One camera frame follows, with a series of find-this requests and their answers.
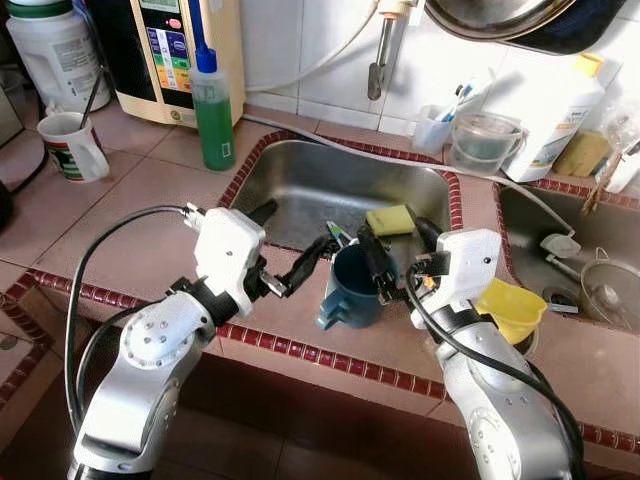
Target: stainless steel sink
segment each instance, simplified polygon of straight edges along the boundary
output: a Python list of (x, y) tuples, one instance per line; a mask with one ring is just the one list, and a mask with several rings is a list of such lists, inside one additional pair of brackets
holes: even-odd
[[(326, 234), (327, 220), (355, 236), (367, 210), (403, 203), (449, 228), (449, 187), (439, 174), (417, 164), (381, 162), (300, 140), (264, 150), (233, 208), (247, 212), (270, 198), (278, 202), (278, 210), (265, 225), (267, 241), (297, 250)], [(397, 236), (392, 253), (404, 263), (419, 248), (415, 245), (411, 235)]]
[[(582, 245), (580, 254), (564, 262), (576, 271), (593, 260), (596, 247), (603, 247), (611, 258), (640, 268), (640, 212), (609, 204), (600, 204), (587, 216), (580, 214), (584, 200), (546, 190), (531, 191), (560, 214), (576, 231), (574, 239)], [(540, 242), (551, 233), (565, 233), (563, 228), (536, 204), (505, 188), (500, 193), (513, 268), (528, 289), (542, 294), (553, 289), (567, 289), (573, 294), (580, 286), (544, 259)]]

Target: dark blue mug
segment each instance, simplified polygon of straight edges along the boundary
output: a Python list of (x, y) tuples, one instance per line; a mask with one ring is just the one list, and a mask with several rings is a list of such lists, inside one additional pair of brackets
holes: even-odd
[(373, 323), (381, 305), (359, 244), (349, 245), (336, 253), (331, 262), (327, 292), (316, 320), (320, 328), (327, 330), (338, 321), (353, 328)]

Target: white hose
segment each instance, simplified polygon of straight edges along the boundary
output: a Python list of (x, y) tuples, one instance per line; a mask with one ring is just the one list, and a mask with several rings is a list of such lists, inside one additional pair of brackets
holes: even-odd
[(375, 15), (377, 9), (378, 9), (378, 0), (373, 0), (371, 2), (371, 6), (369, 7), (369, 10), (367, 11), (367, 15), (364, 18), (363, 22), (358, 26), (358, 28), (356, 28), (354, 30), (353, 34), (351, 36), (349, 36), (349, 38), (347, 38), (347, 40), (345, 40), (343, 43), (338, 45), (331, 52), (329, 52), (323, 58), (321, 58), (316, 63), (311, 65), (309, 68), (299, 72), (294, 78), (291, 78), (289, 80), (277, 81), (277, 82), (273, 82), (273, 83), (265, 83), (265, 84), (262, 84), (262, 85), (247, 85), (247, 86), (245, 86), (245, 90), (247, 92), (264, 92), (265, 90), (275, 90), (276, 88), (286, 87), (287, 85), (291, 85), (292, 83), (295, 83), (297, 81), (302, 80), (303, 78), (308, 77), (313, 72), (315, 72), (319, 68), (325, 66), (327, 63), (329, 63), (335, 57), (340, 55), (345, 48), (347, 48), (349, 45), (351, 45), (351, 43), (356, 39), (356, 37), (358, 35), (360, 35), (362, 30), (364, 30), (364, 28), (369, 24), (369, 22), (371, 21), (371, 19)]
[[(383, 155), (376, 155), (375, 153), (363, 152), (362, 150), (357, 150), (355, 148), (346, 147), (346, 146), (341, 145), (339, 143), (332, 142), (331, 140), (327, 140), (326, 138), (321, 137), (320, 135), (316, 135), (315, 133), (308, 132), (308, 131), (303, 130), (301, 128), (290, 127), (290, 126), (285, 125), (283, 123), (276, 122), (276, 121), (273, 121), (273, 120), (269, 120), (267, 118), (256, 117), (254, 115), (246, 115), (246, 114), (243, 115), (242, 118), (245, 119), (245, 120), (248, 120), (250, 122), (260, 123), (262, 125), (267, 125), (269, 127), (279, 128), (281, 130), (289, 130), (290, 132), (297, 133), (298, 135), (306, 137), (306, 138), (308, 138), (310, 140), (313, 140), (315, 142), (321, 143), (322, 145), (326, 145), (328, 147), (336, 148), (336, 149), (341, 150), (343, 152), (351, 153), (351, 154), (354, 154), (354, 155), (359, 155), (361, 157), (371, 158), (373, 160), (381, 160), (383, 162), (399, 163), (399, 164), (402, 164), (402, 165), (415, 165), (415, 162), (410, 162), (410, 161), (407, 161), (407, 160), (399, 160), (397, 158), (385, 157)], [(573, 227), (571, 225), (569, 225), (560, 215), (558, 215), (549, 205), (547, 205), (545, 202), (540, 200), (540, 198), (538, 198), (536, 195), (531, 193), (529, 190), (527, 190), (522, 185), (519, 185), (519, 184), (517, 184), (515, 182), (512, 182), (511, 180), (508, 180), (508, 179), (503, 178), (503, 177), (495, 177), (495, 176), (493, 176), (493, 177), (484, 177), (482, 175), (475, 175), (473, 173), (463, 172), (461, 170), (458, 170), (457, 168), (450, 167), (448, 165), (439, 165), (439, 164), (431, 164), (430, 163), (430, 164), (425, 165), (425, 168), (429, 168), (431, 170), (439, 170), (441, 172), (451, 172), (451, 173), (455, 173), (455, 174), (458, 174), (458, 175), (469, 175), (471, 177), (481, 178), (483, 180), (489, 180), (489, 181), (496, 182), (496, 183), (499, 183), (501, 185), (504, 185), (506, 187), (512, 188), (516, 192), (520, 193), (521, 195), (525, 196), (526, 198), (528, 198), (529, 200), (534, 202), (536, 205), (538, 205), (540, 208), (542, 208), (545, 212), (547, 212), (551, 217), (553, 217), (560, 225), (562, 225), (567, 230), (568, 235), (570, 237), (572, 237), (575, 234), (575, 230), (573, 229)]]

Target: white wall tile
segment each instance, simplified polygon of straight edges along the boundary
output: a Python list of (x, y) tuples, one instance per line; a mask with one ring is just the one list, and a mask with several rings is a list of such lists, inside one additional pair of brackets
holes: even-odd
[[(367, 14), (370, 0), (241, 0), (245, 75), (248, 84), (291, 78), (347, 38)], [(375, 60), (382, 18), (370, 24), (337, 59), (307, 79), (276, 90), (250, 94), (248, 103), (297, 112), (348, 125), (404, 134), (427, 104), (443, 105), (455, 87), (492, 68), (490, 94), (472, 108), (491, 109), (518, 85), (552, 84), (555, 72), (570, 68), (575, 56), (553, 56), (495, 43), (451, 36), (423, 16), (421, 25), (397, 28), (400, 44), (391, 59), (389, 88), (377, 102), (367, 98), (368, 67)], [(597, 128), (603, 111), (623, 97), (640, 97), (640, 0), (627, 0), (618, 17), (589, 51), (607, 61), (599, 80), (607, 94), (585, 122)]]
[(618, 12), (618, 18), (640, 22), (640, 0), (627, 0)]
[[(370, 0), (305, 0), (302, 70), (316, 63), (352, 35), (367, 16), (370, 6)], [(365, 29), (340, 56), (300, 82), (300, 98), (369, 111), (369, 64), (375, 61), (381, 29), (382, 16), (375, 13)]]
[(300, 100), (298, 103), (298, 115), (319, 118), (329, 122), (341, 123), (352, 127), (368, 128), (376, 130), (378, 128), (379, 116), (373, 113), (349, 110), (347, 108), (334, 107), (323, 103)]
[(298, 110), (297, 98), (274, 93), (250, 93), (247, 95), (247, 103), (289, 113), (297, 113)]
[[(299, 0), (241, 0), (244, 76), (247, 85), (280, 83), (298, 74), (302, 28)], [(298, 84), (275, 92), (298, 96)]]
[(407, 27), (383, 115), (412, 118), (424, 105), (448, 103), (460, 83), (496, 70), (507, 48), (459, 39), (423, 18), (419, 26)]
[(416, 129), (416, 122), (395, 117), (380, 117), (380, 125), (378, 130), (384, 133), (392, 133), (394, 135), (409, 136), (409, 132)]

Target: yellow sponge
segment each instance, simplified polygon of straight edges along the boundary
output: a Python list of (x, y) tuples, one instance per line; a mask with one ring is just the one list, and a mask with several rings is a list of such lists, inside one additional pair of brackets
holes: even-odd
[(411, 214), (405, 205), (369, 210), (367, 223), (376, 237), (411, 233), (415, 228)]

